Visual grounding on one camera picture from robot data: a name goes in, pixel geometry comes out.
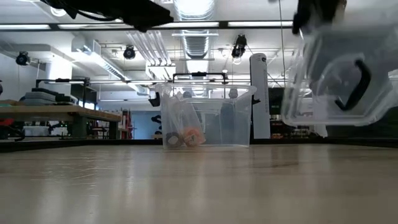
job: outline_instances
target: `ceiling light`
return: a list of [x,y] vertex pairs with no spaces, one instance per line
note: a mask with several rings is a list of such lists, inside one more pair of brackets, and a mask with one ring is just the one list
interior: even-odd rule
[[67,14],[67,12],[65,10],[63,10],[63,9],[56,9],[56,8],[53,8],[53,7],[50,7],[50,8],[51,8],[51,13],[54,16],[62,17],[62,16]]
[[89,24],[60,24],[58,25],[61,29],[79,29],[82,27],[89,26]]
[[172,22],[154,28],[195,28],[218,27],[219,22]]
[[210,80],[174,80],[175,83],[203,83],[210,82]]
[[122,102],[124,100],[100,100],[101,102]]
[[246,21],[228,22],[228,27],[291,27],[293,21]]
[[87,46],[83,46],[86,50],[88,50],[89,52],[91,52],[91,49],[89,48],[89,47],[87,47]]
[[69,82],[50,81],[47,82],[46,84],[84,84],[84,81],[69,81]]
[[218,34],[172,34],[172,37],[217,37]]
[[98,80],[90,81],[90,84],[114,84],[114,83],[124,83],[122,80]]
[[23,29],[42,29],[47,30],[50,29],[50,26],[47,24],[14,24],[14,25],[0,25],[0,29],[2,30],[23,30]]
[[132,102],[132,101],[148,101],[149,99],[130,99],[130,100],[100,100],[101,102]]

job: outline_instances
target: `pipe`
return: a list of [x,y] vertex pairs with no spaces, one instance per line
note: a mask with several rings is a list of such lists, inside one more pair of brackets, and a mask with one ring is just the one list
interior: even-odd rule
[[155,46],[156,51],[159,53],[160,59],[162,59],[161,64],[167,65],[167,59],[165,58],[165,55],[163,54],[163,51],[162,51],[161,46],[159,45],[158,41],[155,40],[154,34],[151,31],[149,31],[147,33],[147,35],[148,35],[149,42]]
[[135,46],[135,48],[140,52],[140,54],[145,59],[145,61],[149,62],[148,56],[145,54],[145,52],[141,48],[141,46],[134,40],[134,38],[132,37],[131,33],[130,32],[126,32],[126,35],[129,38],[129,40],[131,41],[131,43],[133,44],[133,46]]
[[139,39],[137,34],[132,35],[132,38],[135,40],[136,44],[141,48],[142,52],[146,55],[147,57],[147,62],[149,62],[151,65],[155,65],[155,60],[150,57],[147,49],[145,46],[143,46],[141,40]]
[[167,65],[171,65],[172,64],[172,60],[171,60],[171,58],[169,56],[169,52],[167,51],[166,46],[163,43],[162,34],[160,33],[159,30],[155,30],[154,37],[155,37],[155,41],[156,42],[162,43],[162,44],[159,44],[160,45],[160,49],[161,49],[162,53],[164,54],[164,57],[166,58]]
[[[175,11],[181,21],[201,20],[208,21],[213,18],[215,0],[174,0]],[[183,30],[183,34],[207,34],[208,30]],[[190,59],[203,59],[208,57],[209,37],[182,37],[185,56]],[[195,69],[189,72],[201,72],[208,70],[208,63],[187,62],[187,66]]]
[[150,55],[155,60],[156,65],[160,65],[160,60],[159,60],[157,54],[155,53],[154,49],[152,48],[152,45],[149,42],[149,38],[147,37],[147,34],[138,33],[138,35],[139,35],[139,37],[141,37],[142,43],[144,43],[144,45],[147,47]]

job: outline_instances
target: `table leg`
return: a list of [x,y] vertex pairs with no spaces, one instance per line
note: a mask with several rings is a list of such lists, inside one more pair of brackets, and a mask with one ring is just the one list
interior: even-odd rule
[[118,122],[109,122],[109,139],[119,139]]
[[79,139],[87,138],[87,122],[88,119],[81,116],[76,116],[73,119],[73,129],[72,129],[73,138],[79,138]]

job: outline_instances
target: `cable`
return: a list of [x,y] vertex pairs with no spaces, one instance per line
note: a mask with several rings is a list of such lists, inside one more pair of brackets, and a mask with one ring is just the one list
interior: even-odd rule
[[284,30],[282,25],[282,7],[280,6],[279,1],[279,17],[280,17],[280,36],[282,37],[282,58],[284,64],[284,86],[286,87],[286,64],[285,64],[285,43],[284,43]]
[[[249,47],[249,45],[246,45],[248,47],[248,49],[250,50],[251,54],[254,55],[253,51],[251,50],[251,48]],[[267,75],[269,76],[269,78],[272,79],[272,81],[274,81],[274,83],[278,84],[279,87],[283,88],[272,76],[270,73],[267,72]]]

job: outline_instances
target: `fluorescent light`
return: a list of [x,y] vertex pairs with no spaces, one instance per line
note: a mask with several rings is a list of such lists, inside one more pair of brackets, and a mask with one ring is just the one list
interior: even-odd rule
[[78,29],[82,27],[86,27],[89,24],[60,24],[58,25],[59,28],[61,29]]
[[115,84],[115,83],[123,83],[125,84],[122,80],[98,80],[98,81],[90,81],[90,84]]
[[64,16],[64,15],[67,14],[67,12],[66,12],[65,10],[63,10],[63,9],[56,9],[56,8],[53,8],[53,7],[51,7],[51,13],[52,13],[54,16],[57,16],[57,17],[62,17],[62,16]]
[[69,82],[55,82],[55,81],[49,81],[47,84],[84,84],[83,81],[69,81]]
[[50,29],[50,26],[47,24],[14,24],[14,25],[0,25],[0,29],[2,30],[24,30],[24,29],[42,29],[47,30]]
[[210,80],[174,80],[175,83],[203,83],[210,82]]
[[131,26],[126,25],[122,22],[92,22],[87,24],[59,24],[60,29],[109,29],[109,28],[131,28]]
[[124,100],[100,100],[101,102],[122,102]]
[[194,28],[194,27],[218,27],[219,22],[172,22],[154,28]]
[[86,50],[88,50],[89,52],[91,52],[91,49],[90,48],[88,48],[87,46],[83,46]]
[[245,21],[245,22],[228,22],[229,27],[278,27],[292,26],[293,21]]
[[133,101],[148,101],[149,99],[130,99],[130,100],[100,100],[101,102],[133,102]]
[[172,37],[216,37],[218,34],[172,34]]

